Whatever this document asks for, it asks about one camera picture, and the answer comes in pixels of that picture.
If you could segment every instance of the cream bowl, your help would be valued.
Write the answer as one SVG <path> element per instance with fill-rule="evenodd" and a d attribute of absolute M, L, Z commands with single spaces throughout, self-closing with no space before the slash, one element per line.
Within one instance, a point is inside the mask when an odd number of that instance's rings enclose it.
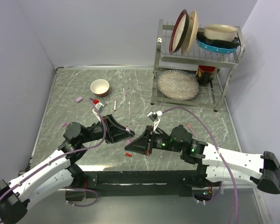
<path fill-rule="evenodd" d="M 238 32 L 238 28 L 223 24 L 210 24 L 204 27 L 204 35 L 210 40 L 222 40 L 232 42 Z"/>

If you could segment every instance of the marble tabletop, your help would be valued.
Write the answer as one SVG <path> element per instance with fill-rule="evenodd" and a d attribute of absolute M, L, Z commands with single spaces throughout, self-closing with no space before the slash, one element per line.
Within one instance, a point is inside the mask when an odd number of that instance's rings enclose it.
<path fill-rule="evenodd" d="M 164 111 L 175 106 L 168 103 L 150 105 L 152 69 L 60 69 L 56 74 L 31 167 L 35 167 L 46 159 L 63 142 L 65 129 L 61 125 L 64 122 L 76 121 L 84 126 L 90 126 L 98 121 L 86 99 L 95 97 L 90 91 L 90 84 L 99 78 L 106 79 L 110 83 L 110 94 L 103 99 L 108 103 L 103 115 L 112 114 L 120 124 L 129 126 L 136 133 L 135 138 L 143 133 L 146 125 L 152 125 L 152 121 L 147 117 L 150 111 Z M 218 81 L 214 79 L 213 84 L 216 97 L 218 97 L 220 92 Z M 80 96 L 84 100 L 77 103 L 75 99 Z M 113 111 L 114 100 L 117 101 L 115 112 Z M 212 131 L 220 147 L 238 151 L 225 105 L 222 105 L 218 112 L 203 107 L 185 107 L 199 116 Z M 211 138 L 200 123 L 183 110 L 173 110 L 164 114 L 159 127 L 170 134 L 174 127 L 182 124 L 190 132 L 187 123 L 193 127 L 199 140 L 211 143 Z M 131 153 L 133 156 L 127 157 L 124 155 L 125 145 L 125 141 L 116 144 L 103 143 L 86 152 L 77 164 L 85 171 L 191 170 L 196 168 L 196 165 L 182 161 L 179 153 L 158 149 L 154 149 L 150 156 Z"/>

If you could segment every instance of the wire rack shelf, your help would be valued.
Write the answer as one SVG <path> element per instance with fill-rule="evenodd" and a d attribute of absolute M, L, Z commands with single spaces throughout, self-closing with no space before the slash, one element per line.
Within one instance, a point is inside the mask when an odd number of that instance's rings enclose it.
<path fill-rule="evenodd" d="M 224 101 L 225 96 L 228 91 L 230 78 L 237 67 L 239 61 L 243 57 L 245 52 L 245 42 L 240 27 L 238 28 L 237 38 L 240 42 L 240 46 L 237 50 L 230 54 L 219 54 L 204 50 L 198 46 L 195 42 L 193 47 L 189 50 L 186 55 L 182 55 L 181 50 L 175 52 L 174 54 L 169 53 L 169 44 L 171 35 L 173 32 L 174 24 L 169 25 L 168 23 L 164 24 L 163 20 L 159 20 L 158 28 L 158 37 L 156 44 L 156 52 L 154 59 L 154 81 L 153 81 L 153 90 L 151 104 L 155 102 L 168 102 L 175 104 L 185 104 L 185 105 L 195 105 L 203 106 L 214 109 L 217 111 L 221 103 Z M 199 28 L 198 31 L 204 32 L 203 28 Z M 220 93 L 220 99 L 216 100 L 213 82 L 210 82 L 207 86 L 201 86 L 198 97 L 192 100 L 175 100 L 170 99 L 164 96 L 157 88 L 157 78 L 158 74 L 163 72 L 166 68 L 160 67 L 160 62 L 167 63 L 180 63 L 180 64 L 195 64 L 195 65 L 206 65 L 214 66 L 218 69 L 220 68 L 230 68 L 230 71 L 227 75 L 225 87 L 222 93 Z"/>

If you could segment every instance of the white wall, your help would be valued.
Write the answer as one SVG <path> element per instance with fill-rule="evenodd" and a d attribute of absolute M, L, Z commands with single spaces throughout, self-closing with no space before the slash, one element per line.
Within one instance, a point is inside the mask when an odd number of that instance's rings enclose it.
<path fill-rule="evenodd" d="M 243 26 L 257 0 L 17 0 L 55 67 L 154 63 L 159 19 Z"/>
<path fill-rule="evenodd" d="M 247 50 L 227 102 L 243 151 L 275 153 L 280 162 L 280 0 L 257 2 L 243 29 Z M 280 224 L 280 195 L 265 195 Z"/>
<path fill-rule="evenodd" d="M 0 179 L 27 165 L 53 74 L 17 2 L 0 0 Z"/>

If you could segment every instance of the beige plate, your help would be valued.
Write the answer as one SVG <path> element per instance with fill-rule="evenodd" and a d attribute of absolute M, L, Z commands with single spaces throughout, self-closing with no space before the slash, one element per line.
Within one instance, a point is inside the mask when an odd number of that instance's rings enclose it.
<path fill-rule="evenodd" d="M 182 43 L 182 55 L 185 55 L 193 46 L 197 31 L 198 31 L 198 17 L 197 12 L 194 10 L 189 14 L 189 27 L 185 37 L 185 40 Z"/>

